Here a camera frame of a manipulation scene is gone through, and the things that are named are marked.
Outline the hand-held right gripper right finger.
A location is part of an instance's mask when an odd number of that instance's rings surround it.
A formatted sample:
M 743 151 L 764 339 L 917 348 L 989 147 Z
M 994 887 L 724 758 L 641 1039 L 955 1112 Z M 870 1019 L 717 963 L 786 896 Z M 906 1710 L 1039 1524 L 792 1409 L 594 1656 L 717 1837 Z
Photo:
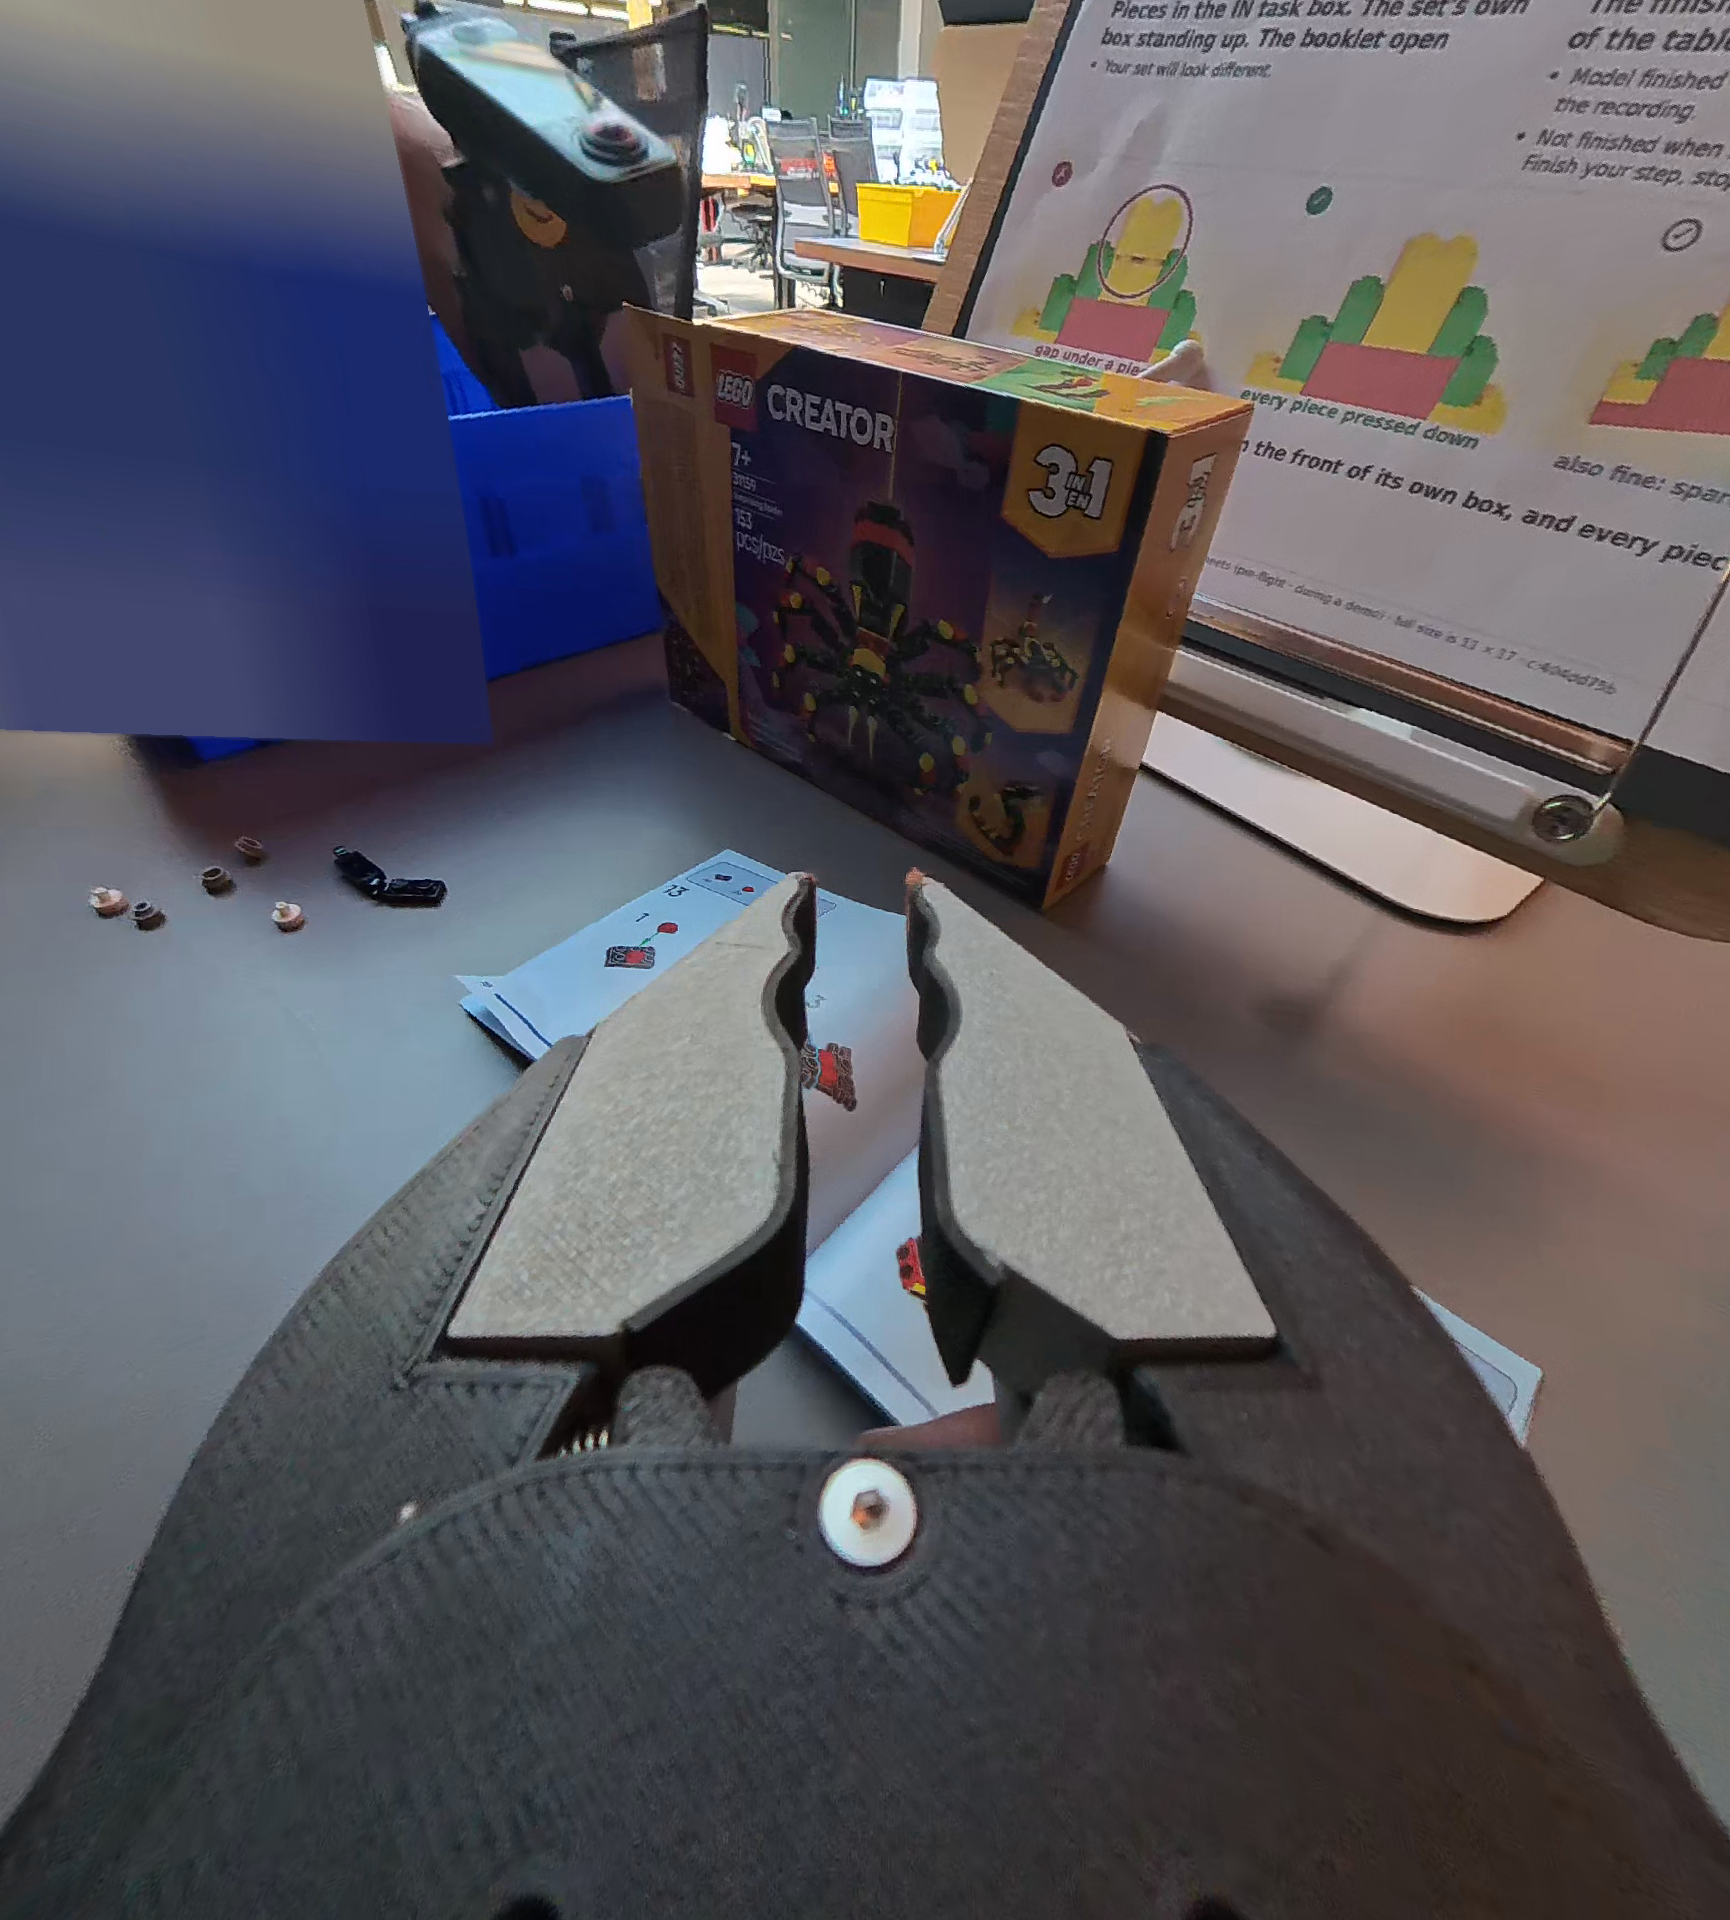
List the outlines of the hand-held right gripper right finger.
M 1129 1029 L 942 881 L 905 881 L 920 1270 L 945 1374 L 1251 1363 L 1281 1342 Z

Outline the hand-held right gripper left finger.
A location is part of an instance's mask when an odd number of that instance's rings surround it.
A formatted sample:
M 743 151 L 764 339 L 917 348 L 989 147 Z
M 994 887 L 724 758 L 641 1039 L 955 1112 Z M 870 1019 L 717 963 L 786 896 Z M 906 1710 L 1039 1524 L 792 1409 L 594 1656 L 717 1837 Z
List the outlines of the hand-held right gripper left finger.
M 805 1295 L 805 991 L 816 882 L 785 877 L 573 1050 L 564 1088 L 447 1324 L 466 1357 L 715 1400 Z

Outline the blue plastic bin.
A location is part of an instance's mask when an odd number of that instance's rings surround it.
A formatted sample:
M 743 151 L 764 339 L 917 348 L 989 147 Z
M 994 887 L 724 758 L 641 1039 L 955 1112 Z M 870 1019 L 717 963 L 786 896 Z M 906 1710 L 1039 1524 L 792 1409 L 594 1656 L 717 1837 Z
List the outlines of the blue plastic bin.
M 489 685 L 645 637 L 659 612 L 626 396 L 500 408 L 444 329 L 386 326 L 377 343 L 344 312 L 333 329 L 278 335 L 260 396 L 283 408 L 331 396 L 354 415 L 379 381 L 389 413 L 444 421 Z

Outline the lego instruction booklet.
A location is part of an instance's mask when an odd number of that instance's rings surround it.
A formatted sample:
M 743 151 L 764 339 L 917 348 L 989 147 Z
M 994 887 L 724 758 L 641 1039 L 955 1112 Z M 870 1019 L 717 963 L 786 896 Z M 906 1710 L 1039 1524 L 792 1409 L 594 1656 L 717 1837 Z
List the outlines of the lego instruction booklet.
M 783 882 L 728 850 L 512 973 L 460 975 L 460 1006 L 529 1063 L 594 1031 Z M 810 1188 L 798 1332 L 892 1426 L 994 1400 L 948 1381 L 926 1319 L 919 1149 L 923 1055 L 905 921 L 816 894 L 802 1087 Z

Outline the black lego assembly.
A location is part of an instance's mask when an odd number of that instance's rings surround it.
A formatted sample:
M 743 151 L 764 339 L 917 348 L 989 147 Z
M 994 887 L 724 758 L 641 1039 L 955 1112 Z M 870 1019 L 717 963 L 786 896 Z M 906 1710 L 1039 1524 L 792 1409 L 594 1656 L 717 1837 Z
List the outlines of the black lego assembly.
M 364 900 L 392 908 L 439 908 L 447 904 L 448 887 L 434 877 L 395 877 L 356 849 L 337 844 L 331 850 L 337 877 Z

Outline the lego set cardboard box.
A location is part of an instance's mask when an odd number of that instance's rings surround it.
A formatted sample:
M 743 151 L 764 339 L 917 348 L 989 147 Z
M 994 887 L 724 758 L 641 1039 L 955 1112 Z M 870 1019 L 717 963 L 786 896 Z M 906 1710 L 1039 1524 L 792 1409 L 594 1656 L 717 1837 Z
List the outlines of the lego set cardboard box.
M 671 699 L 1035 908 L 1101 875 L 1254 406 L 838 310 L 623 325 Z

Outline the grey office chair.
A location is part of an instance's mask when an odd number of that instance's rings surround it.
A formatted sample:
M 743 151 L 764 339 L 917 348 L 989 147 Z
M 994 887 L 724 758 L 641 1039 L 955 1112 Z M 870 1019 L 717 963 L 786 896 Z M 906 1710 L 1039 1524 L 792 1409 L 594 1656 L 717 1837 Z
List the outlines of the grey office chair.
M 835 299 L 836 267 L 813 259 L 813 240 L 852 239 L 859 189 L 878 181 L 875 134 L 864 119 L 836 119 L 828 132 L 813 121 L 783 119 L 767 129 L 772 189 L 772 295 L 794 308 L 801 289 Z

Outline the yellow plastic bin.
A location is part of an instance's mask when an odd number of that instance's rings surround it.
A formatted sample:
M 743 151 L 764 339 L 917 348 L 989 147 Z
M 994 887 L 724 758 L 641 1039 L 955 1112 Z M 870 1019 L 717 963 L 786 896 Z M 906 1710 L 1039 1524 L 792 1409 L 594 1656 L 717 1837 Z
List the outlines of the yellow plastic bin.
M 963 198 L 960 189 L 929 182 L 859 181 L 852 195 L 854 237 L 869 246 L 934 253 L 945 244 Z

